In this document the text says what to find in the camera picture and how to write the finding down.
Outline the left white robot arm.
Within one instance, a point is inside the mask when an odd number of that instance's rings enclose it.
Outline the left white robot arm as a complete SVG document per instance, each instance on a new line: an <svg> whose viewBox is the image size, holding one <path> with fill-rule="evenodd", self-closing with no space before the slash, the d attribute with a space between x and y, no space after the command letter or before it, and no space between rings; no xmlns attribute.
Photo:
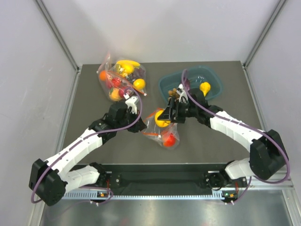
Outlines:
<svg viewBox="0 0 301 226"><path fill-rule="evenodd" d="M58 203L63 196L87 185L103 186L107 176L101 164L90 163L74 170L84 157L114 138L118 131L137 133L146 128L141 119L142 106L137 97L113 103L109 111L92 122L75 141L46 160L32 164L29 188L47 206Z"/></svg>

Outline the purple fake eggplant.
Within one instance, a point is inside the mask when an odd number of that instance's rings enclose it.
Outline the purple fake eggplant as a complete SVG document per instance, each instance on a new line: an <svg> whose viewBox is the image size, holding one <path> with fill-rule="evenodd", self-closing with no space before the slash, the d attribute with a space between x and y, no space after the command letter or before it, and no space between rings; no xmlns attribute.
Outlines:
<svg viewBox="0 0 301 226"><path fill-rule="evenodd" d="M184 80L184 87L189 90L190 89L190 80L189 79L185 79Z"/></svg>

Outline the brown fake longan bunch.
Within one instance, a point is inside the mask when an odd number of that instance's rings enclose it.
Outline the brown fake longan bunch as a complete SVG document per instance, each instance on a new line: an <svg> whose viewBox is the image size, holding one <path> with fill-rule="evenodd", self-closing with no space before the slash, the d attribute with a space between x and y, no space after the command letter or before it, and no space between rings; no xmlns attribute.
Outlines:
<svg viewBox="0 0 301 226"><path fill-rule="evenodd" d="M180 95L177 93L177 89L173 88L172 90L168 91L168 95L169 97L175 97L175 98L179 98Z"/></svg>

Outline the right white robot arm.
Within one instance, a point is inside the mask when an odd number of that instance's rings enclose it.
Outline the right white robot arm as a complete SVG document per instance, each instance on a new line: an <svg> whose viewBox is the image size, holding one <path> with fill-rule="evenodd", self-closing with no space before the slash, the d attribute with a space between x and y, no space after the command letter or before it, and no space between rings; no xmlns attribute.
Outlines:
<svg viewBox="0 0 301 226"><path fill-rule="evenodd" d="M185 123L187 118L196 118L200 124L228 136L249 152L248 158L229 162L220 173L219 179L224 186L231 186L242 177L268 180L288 165L287 153L276 131L254 129L236 120L220 107L209 105L198 88L182 91L180 98L170 98L157 120Z"/></svg>

